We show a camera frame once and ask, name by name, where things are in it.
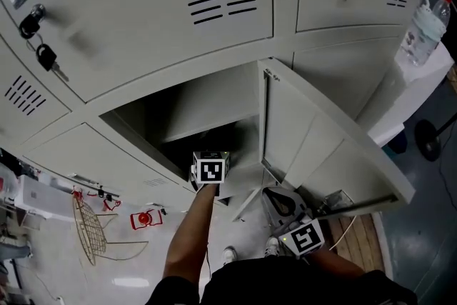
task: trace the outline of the plastic water bottle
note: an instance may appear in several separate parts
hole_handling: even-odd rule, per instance
[[[412,64],[424,65],[438,46],[451,17],[450,2],[451,0],[440,0],[432,10],[428,0],[424,0],[424,4],[416,9],[401,42],[401,49]]]
[[[451,0],[439,0],[432,9],[432,13],[447,27],[451,17]]]

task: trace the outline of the white shelf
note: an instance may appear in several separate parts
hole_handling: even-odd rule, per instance
[[[256,62],[202,76],[151,95],[146,123],[167,143],[258,114]]]

